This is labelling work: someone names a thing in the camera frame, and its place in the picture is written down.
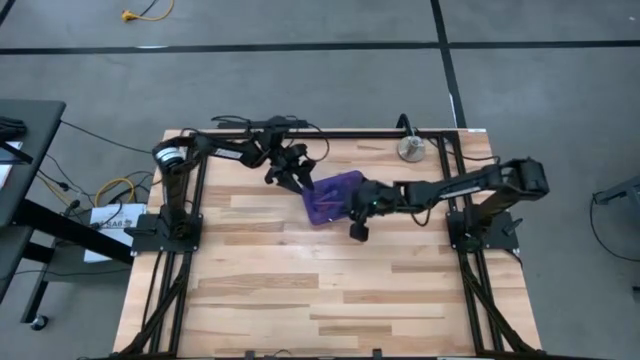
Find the purple plastic supply box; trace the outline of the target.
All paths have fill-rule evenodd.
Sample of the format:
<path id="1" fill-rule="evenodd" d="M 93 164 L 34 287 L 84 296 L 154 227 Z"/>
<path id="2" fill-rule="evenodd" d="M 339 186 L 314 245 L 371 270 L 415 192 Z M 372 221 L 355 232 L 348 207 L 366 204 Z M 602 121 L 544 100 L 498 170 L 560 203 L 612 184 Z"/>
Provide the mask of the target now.
<path id="1" fill-rule="evenodd" d="M 315 181 L 313 190 L 304 189 L 302 198 L 310 223 L 319 226 L 347 217 L 347 203 L 363 178 L 354 170 Z"/>

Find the black side table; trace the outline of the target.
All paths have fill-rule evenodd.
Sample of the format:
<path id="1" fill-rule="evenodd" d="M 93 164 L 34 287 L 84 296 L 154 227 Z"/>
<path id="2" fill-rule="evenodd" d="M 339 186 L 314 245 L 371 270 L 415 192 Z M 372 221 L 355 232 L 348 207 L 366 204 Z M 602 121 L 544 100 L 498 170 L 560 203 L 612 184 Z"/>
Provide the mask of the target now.
<path id="1" fill-rule="evenodd" d="M 64 212 L 55 212 L 27 198 L 41 164 L 61 124 L 66 108 L 62 101 L 0 99 L 0 116 L 22 120 L 28 131 L 12 141 L 33 158 L 29 165 L 11 165 L 0 186 L 0 302 L 17 274 L 21 260 L 49 265 L 57 246 L 31 241 L 34 232 L 69 242 L 126 265 L 133 263 L 131 247 L 100 233 L 84 221 L 72 200 Z"/>

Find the white sheet dark clip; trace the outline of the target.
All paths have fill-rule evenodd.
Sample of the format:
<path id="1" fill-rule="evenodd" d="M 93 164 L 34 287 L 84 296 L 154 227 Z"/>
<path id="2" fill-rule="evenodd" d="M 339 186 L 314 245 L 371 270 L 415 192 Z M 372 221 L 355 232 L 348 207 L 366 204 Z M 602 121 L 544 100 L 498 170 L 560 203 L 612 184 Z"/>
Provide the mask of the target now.
<path id="1" fill-rule="evenodd" d="M 0 142 L 0 165 L 29 165 L 33 158 L 21 150 L 19 141 Z"/>

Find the black pouch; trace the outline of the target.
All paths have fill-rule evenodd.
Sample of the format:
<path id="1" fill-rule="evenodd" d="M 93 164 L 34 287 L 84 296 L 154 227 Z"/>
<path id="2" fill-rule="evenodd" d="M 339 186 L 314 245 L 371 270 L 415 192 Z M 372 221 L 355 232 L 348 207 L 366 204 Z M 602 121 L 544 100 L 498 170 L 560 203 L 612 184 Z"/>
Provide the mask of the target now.
<path id="1" fill-rule="evenodd" d="M 0 116 L 0 141 L 12 141 L 25 135 L 27 131 L 22 120 Z"/>

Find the metal cylinder on disc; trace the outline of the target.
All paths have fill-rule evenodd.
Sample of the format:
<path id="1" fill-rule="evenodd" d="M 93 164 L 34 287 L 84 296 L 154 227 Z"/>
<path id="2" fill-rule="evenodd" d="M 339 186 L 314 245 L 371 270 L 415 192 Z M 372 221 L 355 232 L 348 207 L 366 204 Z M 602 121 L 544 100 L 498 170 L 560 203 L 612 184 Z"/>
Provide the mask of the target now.
<path id="1" fill-rule="evenodd" d="M 426 154 L 424 141 L 419 136 L 406 136 L 398 143 L 397 153 L 406 162 L 420 162 Z"/>

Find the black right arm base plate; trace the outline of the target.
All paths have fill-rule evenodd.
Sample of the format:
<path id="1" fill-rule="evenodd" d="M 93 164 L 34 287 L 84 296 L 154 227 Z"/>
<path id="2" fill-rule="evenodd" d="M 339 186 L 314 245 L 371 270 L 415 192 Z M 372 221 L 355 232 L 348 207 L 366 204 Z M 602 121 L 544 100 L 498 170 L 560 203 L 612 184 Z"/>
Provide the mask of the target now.
<path id="1" fill-rule="evenodd" d="M 446 215 L 451 247 L 464 253 L 484 249 L 516 250 L 519 248 L 515 232 L 521 219 L 514 220 L 509 212 L 495 216 L 487 225 L 472 228 L 465 222 L 464 212 Z"/>

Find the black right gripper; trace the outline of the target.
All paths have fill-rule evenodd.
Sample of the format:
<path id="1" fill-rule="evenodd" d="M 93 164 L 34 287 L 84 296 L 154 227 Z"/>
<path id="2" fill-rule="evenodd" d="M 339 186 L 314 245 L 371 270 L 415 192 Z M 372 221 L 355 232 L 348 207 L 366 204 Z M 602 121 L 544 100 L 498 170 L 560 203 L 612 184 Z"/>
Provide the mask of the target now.
<path id="1" fill-rule="evenodd" d="M 373 180 L 363 181 L 350 196 L 349 218 L 352 224 L 349 236 L 359 242 L 366 242 L 369 238 L 369 229 L 365 225 L 368 218 L 394 213 L 402 203 L 397 187 Z"/>

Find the white printed paper sheet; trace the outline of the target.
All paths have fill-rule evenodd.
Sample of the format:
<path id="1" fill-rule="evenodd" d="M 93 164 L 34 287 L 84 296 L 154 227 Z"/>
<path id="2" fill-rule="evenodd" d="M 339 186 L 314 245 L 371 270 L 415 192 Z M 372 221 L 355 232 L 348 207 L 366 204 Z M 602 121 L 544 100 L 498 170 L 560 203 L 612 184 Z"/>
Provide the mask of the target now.
<path id="1" fill-rule="evenodd" d="M 142 203 L 105 205 L 91 211 L 89 223 L 97 224 L 97 230 L 107 237 L 131 246 L 132 237 L 124 229 L 136 227 L 139 216 L 146 210 L 147 206 Z"/>

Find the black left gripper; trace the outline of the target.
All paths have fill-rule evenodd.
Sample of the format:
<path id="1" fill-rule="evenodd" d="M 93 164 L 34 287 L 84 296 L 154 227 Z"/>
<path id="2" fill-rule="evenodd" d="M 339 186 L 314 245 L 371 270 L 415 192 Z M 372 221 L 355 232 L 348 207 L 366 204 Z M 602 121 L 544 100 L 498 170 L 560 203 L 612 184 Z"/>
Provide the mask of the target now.
<path id="1" fill-rule="evenodd" d="M 260 141 L 259 144 L 270 163 L 265 175 L 267 183 L 277 181 L 280 187 L 294 193 L 302 193 L 303 187 L 314 189 L 311 172 L 316 161 L 307 157 L 306 144 L 283 146 L 281 142 L 272 141 Z"/>

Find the grey stand leg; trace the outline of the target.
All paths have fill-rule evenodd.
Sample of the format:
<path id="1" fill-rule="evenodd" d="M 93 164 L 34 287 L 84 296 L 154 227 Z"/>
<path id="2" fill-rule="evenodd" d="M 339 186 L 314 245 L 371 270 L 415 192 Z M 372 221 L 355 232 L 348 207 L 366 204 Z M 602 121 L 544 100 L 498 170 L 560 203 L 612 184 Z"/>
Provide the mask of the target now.
<path id="1" fill-rule="evenodd" d="M 593 194 L 593 199 L 598 205 L 607 205 L 611 200 L 618 198 L 627 198 L 632 206 L 640 209 L 640 175 Z"/>

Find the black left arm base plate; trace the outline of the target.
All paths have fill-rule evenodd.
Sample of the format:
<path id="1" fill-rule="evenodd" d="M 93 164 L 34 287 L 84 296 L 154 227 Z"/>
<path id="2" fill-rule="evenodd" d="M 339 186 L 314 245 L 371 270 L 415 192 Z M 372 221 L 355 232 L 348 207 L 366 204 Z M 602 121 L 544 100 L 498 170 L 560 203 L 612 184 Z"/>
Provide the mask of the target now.
<path id="1" fill-rule="evenodd" d="M 132 237 L 131 250 L 143 252 L 194 252 L 199 249 L 203 227 L 203 216 L 187 216 L 188 233 L 179 239 L 171 234 L 169 225 L 161 214 L 142 214 L 135 227 L 127 227 L 124 232 Z"/>

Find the black aluminium table frame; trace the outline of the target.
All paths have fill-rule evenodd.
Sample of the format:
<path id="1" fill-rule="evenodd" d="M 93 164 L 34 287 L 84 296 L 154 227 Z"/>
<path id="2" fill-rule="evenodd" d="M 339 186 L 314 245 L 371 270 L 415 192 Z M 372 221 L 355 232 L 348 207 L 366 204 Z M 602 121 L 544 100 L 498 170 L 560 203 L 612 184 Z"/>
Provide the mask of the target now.
<path id="1" fill-rule="evenodd" d="M 429 130 L 426 157 L 397 153 L 399 129 L 291 131 L 306 144 L 313 182 L 358 170 L 365 179 L 438 182 L 495 163 L 485 135 Z M 430 212 L 310 223 L 302 193 L 209 157 L 189 174 L 186 213 L 203 216 L 194 252 L 134 252 L 115 351 L 108 360 L 388 360 L 542 356 L 520 266 L 496 249 L 451 247 L 446 215 L 492 193 L 439 202 Z"/>

